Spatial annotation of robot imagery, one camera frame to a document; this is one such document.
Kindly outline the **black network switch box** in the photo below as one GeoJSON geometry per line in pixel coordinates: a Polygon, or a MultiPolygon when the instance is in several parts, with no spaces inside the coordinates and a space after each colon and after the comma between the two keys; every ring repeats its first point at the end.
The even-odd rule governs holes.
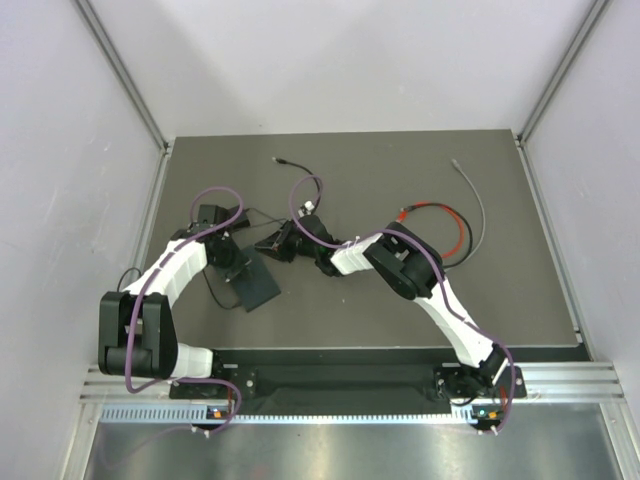
{"type": "Polygon", "coordinates": [[[252,312],[280,295],[281,289],[253,246],[244,248],[242,253],[249,263],[231,281],[231,285],[244,310],[252,312]]]}

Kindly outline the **black ethernet cable long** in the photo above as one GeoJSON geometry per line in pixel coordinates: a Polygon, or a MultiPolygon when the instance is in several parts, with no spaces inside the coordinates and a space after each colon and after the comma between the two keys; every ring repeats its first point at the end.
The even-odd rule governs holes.
{"type": "Polygon", "coordinates": [[[272,161],[275,162],[276,164],[279,165],[284,165],[284,166],[291,166],[293,168],[297,168],[303,172],[305,172],[306,174],[310,175],[312,177],[312,180],[314,181],[314,184],[316,186],[316,200],[315,202],[320,202],[322,199],[322,185],[320,180],[315,176],[315,174],[306,166],[301,165],[299,163],[295,163],[295,162],[291,162],[288,161],[284,158],[281,157],[272,157],[272,161]]]}

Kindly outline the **black ethernet cable short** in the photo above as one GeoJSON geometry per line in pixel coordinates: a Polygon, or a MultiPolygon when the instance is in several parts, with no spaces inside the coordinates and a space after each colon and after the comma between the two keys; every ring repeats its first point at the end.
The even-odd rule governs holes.
{"type": "Polygon", "coordinates": [[[449,205],[439,202],[419,202],[401,208],[399,211],[399,215],[396,217],[396,221],[398,223],[402,223],[411,212],[429,207],[440,208],[447,212],[455,220],[459,230],[457,243],[448,252],[441,254],[441,258],[443,260],[451,259],[455,255],[459,254],[461,252],[461,249],[466,246],[466,252],[459,259],[454,260],[449,264],[443,265],[445,269],[452,269],[454,267],[460,266],[471,256],[474,246],[474,238],[470,223],[459,211],[449,205]]]}

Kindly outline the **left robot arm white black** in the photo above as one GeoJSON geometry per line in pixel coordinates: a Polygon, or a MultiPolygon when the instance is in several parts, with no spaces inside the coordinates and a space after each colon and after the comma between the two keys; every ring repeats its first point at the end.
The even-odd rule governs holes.
{"type": "Polygon", "coordinates": [[[208,267],[224,281],[235,280],[250,264],[228,233],[191,236],[176,232],[158,260],[121,291],[99,304],[98,366],[105,375],[153,380],[192,378],[205,396],[226,387],[225,370],[214,352],[177,340],[172,307],[189,283],[208,267]]]}

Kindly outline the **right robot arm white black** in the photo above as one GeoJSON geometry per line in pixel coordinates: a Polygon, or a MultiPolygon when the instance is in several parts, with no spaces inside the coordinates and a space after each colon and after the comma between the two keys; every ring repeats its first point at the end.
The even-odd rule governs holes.
{"type": "Polygon", "coordinates": [[[423,309],[454,349],[460,367],[443,382],[443,393],[467,401],[498,390],[508,375],[505,401],[515,395],[516,369],[510,352],[475,323],[456,297],[441,256],[398,222],[364,238],[338,240],[316,215],[286,221],[255,244],[280,262],[298,256],[314,261],[330,277],[374,271],[401,298],[423,309]]]}

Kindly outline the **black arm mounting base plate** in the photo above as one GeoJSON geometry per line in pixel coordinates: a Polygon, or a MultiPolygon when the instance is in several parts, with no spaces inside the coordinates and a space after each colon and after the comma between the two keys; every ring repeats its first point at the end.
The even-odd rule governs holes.
{"type": "Polygon", "coordinates": [[[214,374],[239,388],[243,415],[435,414],[526,394],[521,373],[482,377],[445,347],[219,349],[214,374]]]}

